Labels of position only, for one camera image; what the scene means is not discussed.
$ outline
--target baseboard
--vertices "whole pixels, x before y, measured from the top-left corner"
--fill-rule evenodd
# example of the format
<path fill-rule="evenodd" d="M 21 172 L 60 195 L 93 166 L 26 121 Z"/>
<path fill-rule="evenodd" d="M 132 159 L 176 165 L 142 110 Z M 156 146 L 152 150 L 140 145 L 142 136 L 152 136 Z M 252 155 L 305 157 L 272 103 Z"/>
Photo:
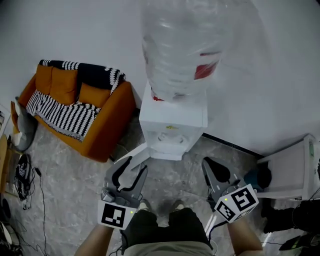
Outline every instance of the baseboard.
<path fill-rule="evenodd" d="M 234 148 L 234 149 L 236 149 L 236 150 L 240 150 L 240 151 L 242 151 L 242 152 L 244 152 L 244 153 L 247 153 L 247 154 L 249 154 L 249 155 L 252 155 L 252 156 L 254 156 L 254 157 L 258 158 L 258 159 L 264 158 L 264 156 L 261 155 L 261 154 L 255 153 L 255 152 L 253 152 L 253 151 L 251 151 L 251 150 L 248 150 L 248 149 L 246 149 L 246 148 L 244 148 L 244 147 L 235 145 L 235 144 L 230 143 L 230 142 L 228 142 L 228 141 L 225 141 L 225 140 L 223 140 L 223 139 L 214 137 L 214 136 L 212 136 L 212 135 L 210 135 L 210 134 L 204 133 L 204 134 L 202 134 L 202 136 L 205 137 L 205 138 L 208 138 L 208 139 L 210 139 L 210 140 L 213 140 L 213 141 L 215 141 L 215 142 L 219 142 L 219 143 L 221 143 L 221 144 L 224 144 L 224 145 L 226 145 L 226 146 L 229 146 L 229 147 L 231 147 L 231 148 Z"/>

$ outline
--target marble floor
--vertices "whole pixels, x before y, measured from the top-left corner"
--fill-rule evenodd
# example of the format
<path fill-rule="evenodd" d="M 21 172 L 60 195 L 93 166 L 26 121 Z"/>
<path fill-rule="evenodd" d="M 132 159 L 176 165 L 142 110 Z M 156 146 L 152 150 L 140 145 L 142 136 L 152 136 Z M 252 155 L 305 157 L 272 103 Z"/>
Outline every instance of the marble floor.
<path fill-rule="evenodd" d="M 119 158 L 126 151 L 143 143 L 141 128 L 134 118 L 119 142 L 114 156 Z M 106 171 L 110 162 L 98 163 L 87 159 L 59 140 L 43 126 L 39 126 L 28 154 L 32 165 L 42 173 L 42 187 L 45 201 L 46 253 L 50 256 L 72 256 L 97 223 L 97 205 Z M 233 164 L 240 174 L 245 174 L 256 164 L 256 159 L 232 147 L 202 137 L 195 146 L 183 156 L 182 161 L 148 159 L 148 176 L 142 191 L 156 210 L 158 223 L 168 223 L 167 214 L 176 199 L 182 199 L 196 212 L 203 226 L 208 229 L 210 223 L 218 224 L 222 220 L 212 213 L 206 202 L 208 187 L 205 185 L 201 169 L 201 160 L 205 156 L 221 158 Z M 138 168 L 124 173 L 121 183 L 129 186 L 138 173 Z M 25 241 L 44 250 L 43 234 L 43 197 L 39 187 L 40 179 L 35 177 L 35 192 L 32 195 L 32 207 L 24 211 L 22 203 L 12 196 L 6 196 L 11 207 L 14 226 Z M 295 202 L 277 200 L 276 208 L 294 206 Z M 249 223 L 262 242 L 282 244 L 286 240 L 302 234 L 299 230 L 288 230 L 263 234 L 265 219 L 260 217 L 260 205 L 248 217 Z M 232 256 L 234 251 L 226 226 L 212 232 L 212 240 L 218 246 L 217 256 Z M 121 245 L 118 231 L 113 233 L 108 254 Z M 279 252 L 280 245 L 263 244 L 266 256 L 294 256 L 299 251 Z M 32 248 L 24 246 L 26 256 L 42 255 Z"/>

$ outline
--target black and white striped blanket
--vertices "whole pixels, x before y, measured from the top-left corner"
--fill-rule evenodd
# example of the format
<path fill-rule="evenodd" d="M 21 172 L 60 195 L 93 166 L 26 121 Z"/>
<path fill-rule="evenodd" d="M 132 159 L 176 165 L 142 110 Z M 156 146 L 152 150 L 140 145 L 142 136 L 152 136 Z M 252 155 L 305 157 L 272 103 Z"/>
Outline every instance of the black and white striped blanket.
<path fill-rule="evenodd" d="M 30 98 L 26 111 L 32 116 L 39 116 L 52 129 L 66 136 L 83 142 L 90 126 L 101 108 L 78 101 L 63 105 L 36 90 Z"/>

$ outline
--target white wall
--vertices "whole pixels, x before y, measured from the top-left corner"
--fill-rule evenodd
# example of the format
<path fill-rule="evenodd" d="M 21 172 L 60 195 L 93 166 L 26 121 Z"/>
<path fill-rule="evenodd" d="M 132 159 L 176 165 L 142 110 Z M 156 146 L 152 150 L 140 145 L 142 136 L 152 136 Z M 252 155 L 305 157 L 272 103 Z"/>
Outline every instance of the white wall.
<path fill-rule="evenodd" d="M 242 5 L 242 22 L 216 70 L 207 133 L 268 154 L 307 133 L 320 135 L 320 6 L 253 3 L 259 13 Z"/>
<path fill-rule="evenodd" d="M 41 59 L 119 68 L 143 95 L 147 77 L 136 0 L 5 0 L 0 5 L 0 104 L 24 89 Z"/>

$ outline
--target water bottle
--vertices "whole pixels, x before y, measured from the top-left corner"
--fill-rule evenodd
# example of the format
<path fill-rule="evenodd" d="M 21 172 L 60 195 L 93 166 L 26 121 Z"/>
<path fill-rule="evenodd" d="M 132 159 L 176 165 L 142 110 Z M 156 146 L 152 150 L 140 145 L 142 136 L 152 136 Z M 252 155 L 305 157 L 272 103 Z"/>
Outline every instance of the water bottle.
<path fill-rule="evenodd" d="M 227 39 L 223 0 L 142 0 L 142 48 L 155 100 L 185 102 L 212 84 Z"/>

